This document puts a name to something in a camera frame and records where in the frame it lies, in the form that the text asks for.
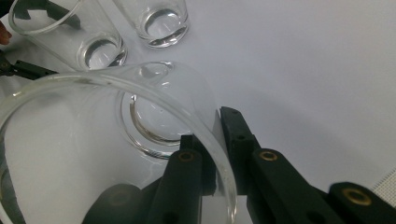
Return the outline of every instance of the curved glass edge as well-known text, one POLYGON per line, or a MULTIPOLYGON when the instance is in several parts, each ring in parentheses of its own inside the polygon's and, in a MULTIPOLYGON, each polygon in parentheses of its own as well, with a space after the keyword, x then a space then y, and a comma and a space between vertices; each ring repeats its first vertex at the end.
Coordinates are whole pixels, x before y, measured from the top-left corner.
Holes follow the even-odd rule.
MULTIPOLYGON (((232 224, 234 222, 236 214, 236 185, 231 165, 221 144, 195 114, 185 109, 171 97, 159 94, 154 88, 145 83, 130 82, 122 78, 103 74, 64 74, 43 77, 26 85, 19 92, 8 96, 8 98, 0 104, 0 108, 2 108, 0 110, 0 127, 4 127, 7 119, 15 109, 35 98, 42 91, 64 87, 70 83, 114 86, 121 91, 144 95, 148 100, 168 110, 170 113, 174 114, 176 118, 181 119, 187 126, 191 127, 191 130, 208 149, 209 154, 217 165, 220 178, 224 183, 223 195, 228 204, 226 223, 232 224)), ((5 224, 12 224, 2 204, 0 204, 0 218, 2 218, 5 224)))
POLYGON ((18 0, 14 1, 14 3, 11 6, 11 9, 9 10, 8 13, 8 23, 9 26, 18 34, 20 35, 39 35, 39 34, 43 34, 46 32, 49 32, 53 29, 55 29, 57 26, 59 26, 62 22, 66 21, 67 19, 69 19, 70 17, 74 16, 76 14, 76 11, 78 10, 79 6, 81 6, 82 2, 84 2, 85 0, 78 0, 76 2, 76 5, 64 16, 62 17, 60 20, 56 21, 55 23, 38 29, 38 30, 33 30, 33 31, 25 31, 22 30, 19 26, 17 26, 17 24, 15 24, 14 22, 14 7, 18 4, 18 0))

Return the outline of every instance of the brass insert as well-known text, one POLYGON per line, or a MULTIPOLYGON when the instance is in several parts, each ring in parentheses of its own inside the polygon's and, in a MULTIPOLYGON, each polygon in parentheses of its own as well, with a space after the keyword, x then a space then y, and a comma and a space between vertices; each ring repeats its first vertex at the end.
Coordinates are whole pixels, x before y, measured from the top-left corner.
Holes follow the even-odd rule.
POLYGON ((348 198, 351 202, 355 204, 363 206, 368 206, 372 204, 371 198, 359 189, 343 189, 343 194, 346 198, 348 198))

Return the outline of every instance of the glass base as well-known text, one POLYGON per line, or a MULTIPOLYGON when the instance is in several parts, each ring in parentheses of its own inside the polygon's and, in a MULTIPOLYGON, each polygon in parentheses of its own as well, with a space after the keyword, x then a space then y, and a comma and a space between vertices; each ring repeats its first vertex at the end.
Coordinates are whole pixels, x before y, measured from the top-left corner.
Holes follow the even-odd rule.
POLYGON ((187 17, 180 18, 171 8, 163 8, 151 13, 142 27, 144 27, 142 39, 148 47, 154 49, 175 45, 189 30, 187 17))
POLYGON ((97 37, 79 54, 79 64, 83 70, 96 70, 110 66, 123 65, 128 50, 121 40, 120 48, 111 38, 97 37))

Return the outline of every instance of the clear glass cup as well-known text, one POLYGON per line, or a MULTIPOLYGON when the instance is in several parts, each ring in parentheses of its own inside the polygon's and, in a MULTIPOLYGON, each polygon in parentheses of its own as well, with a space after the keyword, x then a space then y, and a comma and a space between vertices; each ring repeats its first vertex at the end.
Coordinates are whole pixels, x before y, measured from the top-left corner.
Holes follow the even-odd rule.
POLYGON ((185 0, 113 0, 150 48, 175 45, 189 29, 185 0))
POLYGON ((216 209, 211 223, 233 223, 235 183, 216 104, 207 83, 183 64, 43 77, 0 108, 5 224, 81 223, 105 189, 142 189, 161 177, 180 136, 191 133, 217 167, 216 191, 203 197, 203 216, 213 217, 216 209))
POLYGON ((97 0, 16 0, 9 24, 78 71, 121 65, 122 38, 97 0))

